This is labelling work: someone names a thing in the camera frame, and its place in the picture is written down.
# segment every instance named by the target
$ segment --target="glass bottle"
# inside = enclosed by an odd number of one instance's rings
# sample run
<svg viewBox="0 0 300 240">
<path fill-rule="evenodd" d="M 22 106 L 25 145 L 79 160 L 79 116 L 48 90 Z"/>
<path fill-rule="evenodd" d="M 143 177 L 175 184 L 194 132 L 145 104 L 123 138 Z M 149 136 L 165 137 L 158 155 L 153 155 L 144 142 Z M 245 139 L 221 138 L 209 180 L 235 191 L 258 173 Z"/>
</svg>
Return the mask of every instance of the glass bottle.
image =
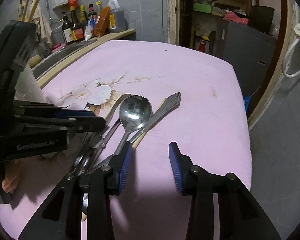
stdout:
<svg viewBox="0 0 300 240">
<path fill-rule="evenodd" d="M 72 22 L 68 19 L 66 16 L 66 12 L 63 13 L 63 24 L 62 24 L 62 34 L 66 41 L 66 44 L 72 44 L 74 43 L 73 36 L 72 36 Z"/>
<path fill-rule="evenodd" d="M 88 16 L 84 5 L 80 6 L 80 21 L 82 22 L 83 27 L 85 28 L 88 24 Z"/>
<path fill-rule="evenodd" d="M 88 19 L 91 18 L 91 16 L 97 15 L 97 13 L 93 9 L 93 4 L 89 4 L 89 14 L 88 14 Z"/>
<path fill-rule="evenodd" d="M 101 1 L 96 2 L 96 5 L 97 5 L 96 13 L 97 13 L 97 15 L 99 15 L 102 10 Z"/>
<path fill-rule="evenodd" d="M 83 24 L 78 20 L 77 14 L 75 12 L 75 7 L 70 7 L 71 20 L 72 20 L 72 37 L 75 42 L 84 41 L 84 28 Z"/>
</svg>

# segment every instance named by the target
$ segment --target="human hand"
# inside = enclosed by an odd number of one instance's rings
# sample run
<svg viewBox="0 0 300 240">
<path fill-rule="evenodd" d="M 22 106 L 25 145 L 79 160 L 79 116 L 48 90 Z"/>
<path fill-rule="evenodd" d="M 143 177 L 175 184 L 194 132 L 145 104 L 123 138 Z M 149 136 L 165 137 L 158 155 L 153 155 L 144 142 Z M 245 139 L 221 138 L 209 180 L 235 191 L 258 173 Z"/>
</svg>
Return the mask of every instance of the human hand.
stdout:
<svg viewBox="0 0 300 240">
<path fill-rule="evenodd" d="M 19 182 L 20 168 L 20 159 L 12 160 L 4 164 L 5 178 L 2 182 L 2 189 L 5 193 L 9 193 L 16 189 Z"/>
</svg>

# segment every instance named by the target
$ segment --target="kitchen sink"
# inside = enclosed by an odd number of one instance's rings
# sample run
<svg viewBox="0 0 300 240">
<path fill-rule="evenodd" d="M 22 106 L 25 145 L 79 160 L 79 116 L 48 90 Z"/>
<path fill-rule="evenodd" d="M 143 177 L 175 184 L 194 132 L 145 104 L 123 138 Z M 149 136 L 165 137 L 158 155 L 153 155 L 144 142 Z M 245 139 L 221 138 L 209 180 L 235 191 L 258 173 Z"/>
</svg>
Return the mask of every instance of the kitchen sink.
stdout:
<svg viewBox="0 0 300 240">
<path fill-rule="evenodd" d="M 88 46 L 89 44 L 95 42 L 97 40 L 92 41 L 82 41 L 79 43 L 73 43 L 63 47 L 57 52 L 51 54 L 50 56 L 43 59 L 38 65 L 36 65 L 33 69 L 33 75 L 36 80 L 40 79 L 45 73 L 51 70 L 55 65 L 77 52 L 78 50 Z"/>
</svg>

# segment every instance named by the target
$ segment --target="pink tablecloth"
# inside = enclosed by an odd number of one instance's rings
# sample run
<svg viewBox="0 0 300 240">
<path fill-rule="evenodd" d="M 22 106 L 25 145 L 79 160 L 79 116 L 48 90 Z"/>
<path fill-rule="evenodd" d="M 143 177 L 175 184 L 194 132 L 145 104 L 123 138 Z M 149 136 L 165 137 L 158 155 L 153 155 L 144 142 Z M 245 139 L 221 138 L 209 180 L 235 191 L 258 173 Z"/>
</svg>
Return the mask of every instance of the pink tablecloth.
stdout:
<svg viewBox="0 0 300 240">
<path fill-rule="evenodd" d="M 99 115 L 123 93 L 145 96 L 155 111 L 164 98 L 181 92 L 179 108 L 150 130 L 135 151 L 124 192 L 111 197 L 117 240 L 185 239 L 191 198 L 177 193 L 168 157 L 171 141 L 194 164 L 219 175 L 233 172 L 250 188 L 242 95 L 232 66 L 218 58 L 165 43 L 109 41 L 63 70 L 43 92 L 53 103 L 87 106 Z M 123 132 L 119 127 L 100 160 L 114 152 Z M 58 154 L 43 162 L 24 160 L 15 200 L 0 207 L 0 221 L 12 237 L 18 238 L 72 159 Z"/>
</svg>

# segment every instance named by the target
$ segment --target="doorway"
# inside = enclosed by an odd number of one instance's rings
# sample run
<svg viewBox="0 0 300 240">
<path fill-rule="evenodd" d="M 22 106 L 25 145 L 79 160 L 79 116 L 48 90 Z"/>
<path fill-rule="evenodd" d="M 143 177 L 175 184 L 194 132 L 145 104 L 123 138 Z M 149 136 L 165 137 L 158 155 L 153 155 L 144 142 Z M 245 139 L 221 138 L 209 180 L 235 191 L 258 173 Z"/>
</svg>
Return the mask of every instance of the doorway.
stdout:
<svg viewBox="0 0 300 240">
<path fill-rule="evenodd" d="M 247 25 L 258 6 L 274 11 L 268 30 Z M 283 45 L 289 32 L 287 7 L 287 0 L 170 0 L 170 43 L 204 50 L 233 65 L 242 96 L 248 100 L 247 117 L 253 115 L 255 119 L 261 113 L 259 102 L 269 87 L 274 70 L 281 64 Z M 229 23 L 225 19 L 229 12 L 234 12 L 234 17 L 240 19 Z"/>
</svg>

